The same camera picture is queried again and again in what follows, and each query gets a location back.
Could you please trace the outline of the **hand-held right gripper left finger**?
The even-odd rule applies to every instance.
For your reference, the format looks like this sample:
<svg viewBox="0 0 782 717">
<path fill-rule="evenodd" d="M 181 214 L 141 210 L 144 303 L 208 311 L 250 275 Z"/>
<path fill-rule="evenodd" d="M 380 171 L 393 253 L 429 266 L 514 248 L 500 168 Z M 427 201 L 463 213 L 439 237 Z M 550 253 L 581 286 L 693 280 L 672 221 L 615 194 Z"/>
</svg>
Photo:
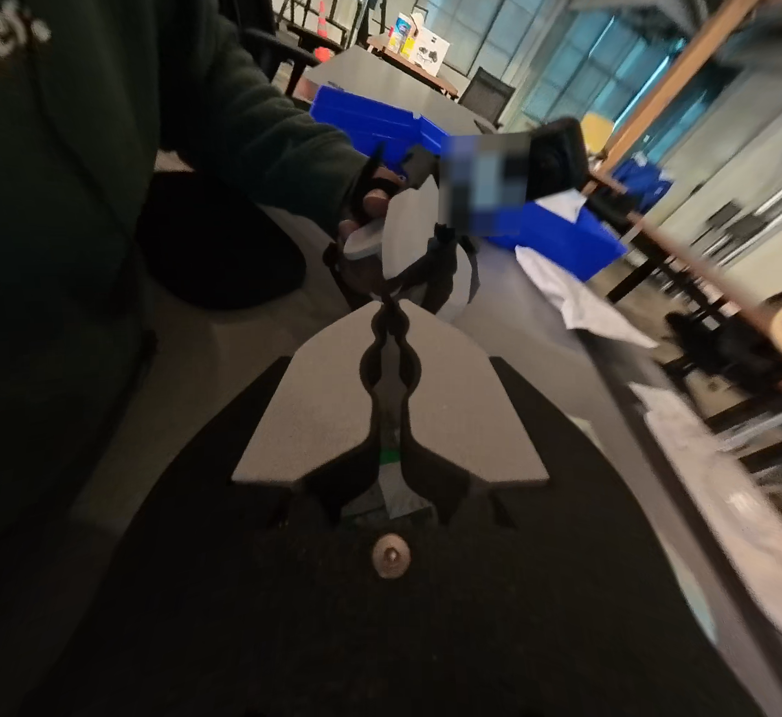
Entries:
<svg viewBox="0 0 782 717">
<path fill-rule="evenodd" d="M 376 482 L 384 305 L 370 301 L 294 354 L 231 476 L 316 498 L 329 520 Z"/>
</svg>

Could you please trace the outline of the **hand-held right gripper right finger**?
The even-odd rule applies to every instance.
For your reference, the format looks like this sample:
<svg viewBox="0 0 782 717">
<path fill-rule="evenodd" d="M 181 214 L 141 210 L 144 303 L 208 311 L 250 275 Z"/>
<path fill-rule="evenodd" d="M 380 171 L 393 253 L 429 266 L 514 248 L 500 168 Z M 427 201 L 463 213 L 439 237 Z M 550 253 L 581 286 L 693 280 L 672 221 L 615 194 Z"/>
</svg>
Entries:
<svg viewBox="0 0 782 717">
<path fill-rule="evenodd" d="M 549 482 L 493 363 L 474 340 L 407 300 L 396 306 L 391 332 L 405 387 L 400 468 L 441 523 L 471 497 Z"/>
</svg>

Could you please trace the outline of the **grey desk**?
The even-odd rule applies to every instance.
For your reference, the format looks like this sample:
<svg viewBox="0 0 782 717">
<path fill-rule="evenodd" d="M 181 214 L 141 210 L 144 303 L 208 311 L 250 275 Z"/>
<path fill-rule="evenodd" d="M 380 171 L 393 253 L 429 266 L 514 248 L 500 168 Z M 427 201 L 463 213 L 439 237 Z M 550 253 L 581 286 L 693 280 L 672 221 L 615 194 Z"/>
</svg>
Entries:
<svg viewBox="0 0 782 717">
<path fill-rule="evenodd" d="M 173 458 L 214 415 L 279 356 L 347 313 L 321 262 L 327 235 L 280 209 L 265 213 L 305 254 L 303 287 L 279 301 L 229 314 L 203 312 L 156 284 L 146 292 L 158 340 L 150 369 L 134 393 L 103 458 L 71 512 L 117 539 Z M 599 369 L 629 370 L 632 382 L 662 386 L 648 354 L 608 343 L 590 354 L 559 324 L 518 263 L 496 249 L 479 251 L 480 287 L 455 320 L 491 356 L 513 366 L 566 416 L 589 422 L 604 456 L 632 490 L 672 555 L 684 585 L 690 573 L 709 607 L 716 648 L 767 715 L 780 715 L 780 636 L 735 579 L 709 529 L 691 510 L 678 481 L 642 443 L 635 395 L 620 399 Z"/>
</svg>

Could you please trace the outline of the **person's left hand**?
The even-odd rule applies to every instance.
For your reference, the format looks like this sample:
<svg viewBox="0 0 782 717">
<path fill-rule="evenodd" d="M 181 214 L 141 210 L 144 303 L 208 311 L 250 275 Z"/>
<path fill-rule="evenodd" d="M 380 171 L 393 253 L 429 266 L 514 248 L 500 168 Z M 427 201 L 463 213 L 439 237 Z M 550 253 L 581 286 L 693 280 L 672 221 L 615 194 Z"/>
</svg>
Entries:
<svg viewBox="0 0 782 717">
<path fill-rule="evenodd" d="M 338 241 L 344 244 L 360 227 L 385 217 L 392 197 L 404 184 L 393 171 L 369 158 L 339 207 Z"/>
</svg>

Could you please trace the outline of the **yellow chair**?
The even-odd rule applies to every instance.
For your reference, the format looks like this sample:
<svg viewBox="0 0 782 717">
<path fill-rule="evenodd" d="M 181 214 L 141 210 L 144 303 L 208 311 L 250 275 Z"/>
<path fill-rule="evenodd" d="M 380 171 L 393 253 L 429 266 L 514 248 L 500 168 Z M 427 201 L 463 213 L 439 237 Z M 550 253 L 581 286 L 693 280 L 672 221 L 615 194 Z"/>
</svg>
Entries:
<svg viewBox="0 0 782 717">
<path fill-rule="evenodd" d="M 590 155 L 600 154 L 611 138 L 615 123 L 595 112 L 587 112 L 580 122 L 583 141 Z"/>
</svg>

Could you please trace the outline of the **blue plastic bin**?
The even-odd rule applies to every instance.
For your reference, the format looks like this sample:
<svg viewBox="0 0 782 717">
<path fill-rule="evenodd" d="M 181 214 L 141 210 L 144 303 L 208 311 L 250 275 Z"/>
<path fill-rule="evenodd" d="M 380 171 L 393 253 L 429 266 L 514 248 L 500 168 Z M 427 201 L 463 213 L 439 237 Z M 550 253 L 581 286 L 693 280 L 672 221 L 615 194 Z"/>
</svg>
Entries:
<svg viewBox="0 0 782 717">
<path fill-rule="evenodd" d="M 318 88 L 309 114 L 341 130 L 364 155 L 373 155 L 381 147 L 382 164 L 396 174 L 402 174 L 402 162 L 414 146 L 439 155 L 448 137 L 424 116 L 334 86 Z"/>
<path fill-rule="evenodd" d="M 542 201 L 523 206 L 521 231 L 485 237 L 498 248 L 513 252 L 517 246 L 533 249 L 582 282 L 619 260 L 627 247 L 583 204 L 570 219 Z"/>
</svg>

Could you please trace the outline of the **blue jacket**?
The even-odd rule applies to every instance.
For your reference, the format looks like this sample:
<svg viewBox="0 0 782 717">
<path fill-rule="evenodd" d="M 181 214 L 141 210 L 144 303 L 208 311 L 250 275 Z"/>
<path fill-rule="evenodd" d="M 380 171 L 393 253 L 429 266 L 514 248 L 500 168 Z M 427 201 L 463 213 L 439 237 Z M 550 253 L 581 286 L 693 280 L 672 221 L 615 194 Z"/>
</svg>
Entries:
<svg viewBox="0 0 782 717">
<path fill-rule="evenodd" d="M 624 160 L 611 176 L 635 199 L 642 215 L 653 209 L 673 185 L 673 178 L 642 152 Z"/>
</svg>

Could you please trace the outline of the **black mesh office chair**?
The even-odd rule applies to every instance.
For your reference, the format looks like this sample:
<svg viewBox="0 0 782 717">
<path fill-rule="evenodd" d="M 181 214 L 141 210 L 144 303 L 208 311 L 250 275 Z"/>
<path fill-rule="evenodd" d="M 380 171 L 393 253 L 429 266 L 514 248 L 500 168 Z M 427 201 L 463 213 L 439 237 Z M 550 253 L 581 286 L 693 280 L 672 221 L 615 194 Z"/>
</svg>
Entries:
<svg viewBox="0 0 782 717">
<path fill-rule="evenodd" d="M 514 92 L 513 86 L 479 66 L 468 86 L 457 99 L 457 103 L 481 117 L 495 129 L 499 129 L 501 116 Z"/>
</svg>

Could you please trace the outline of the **crumpled white paper sheet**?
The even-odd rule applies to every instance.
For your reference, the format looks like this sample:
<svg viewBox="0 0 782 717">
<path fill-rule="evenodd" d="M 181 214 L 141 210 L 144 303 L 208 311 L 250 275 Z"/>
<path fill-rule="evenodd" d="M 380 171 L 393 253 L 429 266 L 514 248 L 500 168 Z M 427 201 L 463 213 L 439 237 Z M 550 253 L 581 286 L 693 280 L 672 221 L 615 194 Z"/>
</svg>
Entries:
<svg viewBox="0 0 782 717">
<path fill-rule="evenodd" d="M 587 331 L 645 350 L 655 350 L 659 346 L 564 268 L 521 245 L 515 247 L 514 253 L 526 276 L 559 312 L 566 329 Z"/>
</svg>

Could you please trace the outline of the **white printed carton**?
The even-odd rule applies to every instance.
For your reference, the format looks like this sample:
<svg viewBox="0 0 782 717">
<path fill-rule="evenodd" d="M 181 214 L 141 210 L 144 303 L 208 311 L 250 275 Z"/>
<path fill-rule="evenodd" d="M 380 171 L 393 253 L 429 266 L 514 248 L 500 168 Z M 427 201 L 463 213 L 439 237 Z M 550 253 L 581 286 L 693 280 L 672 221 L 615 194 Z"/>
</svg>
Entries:
<svg viewBox="0 0 782 717">
<path fill-rule="evenodd" d="M 408 59 L 431 77 L 437 77 L 450 43 L 431 30 L 422 27 L 409 47 Z"/>
</svg>

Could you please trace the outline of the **brown wooden table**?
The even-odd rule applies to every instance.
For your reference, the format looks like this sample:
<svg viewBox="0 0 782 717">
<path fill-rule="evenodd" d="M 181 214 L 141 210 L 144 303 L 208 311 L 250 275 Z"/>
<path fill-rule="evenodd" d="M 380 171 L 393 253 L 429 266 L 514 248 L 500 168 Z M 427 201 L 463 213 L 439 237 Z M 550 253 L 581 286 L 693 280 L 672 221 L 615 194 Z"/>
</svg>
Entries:
<svg viewBox="0 0 782 717">
<path fill-rule="evenodd" d="M 592 165 L 582 192 L 604 209 L 613 227 L 628 229 L 622 236 L 625 243 L 646 255 L 646 260 L 608 293 L 609 301 L 621 301 L 654 272 L 660 271 L 673 286 L 694 299 L 703 311 L 713 317 L 724 308 L 733 308 L 735 314 L 780 353 L 780 314 L 775 314 L 765 305 L 753 303 L 746 292 L 728 281 L 713 264 L 694 251 L 679 246 L 639 213 L 628 209 L 623 185 Z"/>
</svg>

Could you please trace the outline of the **wooden beam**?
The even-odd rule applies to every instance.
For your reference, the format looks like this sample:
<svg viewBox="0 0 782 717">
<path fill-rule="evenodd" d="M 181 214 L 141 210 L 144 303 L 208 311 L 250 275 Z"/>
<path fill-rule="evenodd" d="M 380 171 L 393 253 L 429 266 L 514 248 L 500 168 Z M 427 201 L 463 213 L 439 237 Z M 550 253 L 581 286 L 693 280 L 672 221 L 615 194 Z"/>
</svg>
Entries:
<svg viewBox="0 0 782 717">
<path fill-rule="evenodd" d="M 605 145 L 600 164 L 592 169 L 595 181 L 607 183 L 618 165 L 648 127 L 688 85 L 702 66 L 734 33 L 739 25 L 766 0 L 724 0 L 718 10 L 682 49 L 679 58 L 650 89 L 630 117 Z"/>
</svg>

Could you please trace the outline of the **grey table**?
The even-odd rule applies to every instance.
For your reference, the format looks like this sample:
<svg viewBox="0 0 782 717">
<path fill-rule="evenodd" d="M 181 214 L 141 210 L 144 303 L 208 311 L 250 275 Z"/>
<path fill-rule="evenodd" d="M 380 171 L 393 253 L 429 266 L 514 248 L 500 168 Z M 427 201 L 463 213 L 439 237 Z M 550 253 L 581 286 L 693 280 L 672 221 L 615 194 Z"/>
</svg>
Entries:
<svg viewBox="0 0 782 717">
<path fill-rule="evenodd" d="M 309 68 L 295 96 L 312 101 L 321 85 L 424 116 L 448 134 L 495 134 L 496 129 L 464 106 L 360 47 L 350 47 L 328 62 Z"/>
</svg>

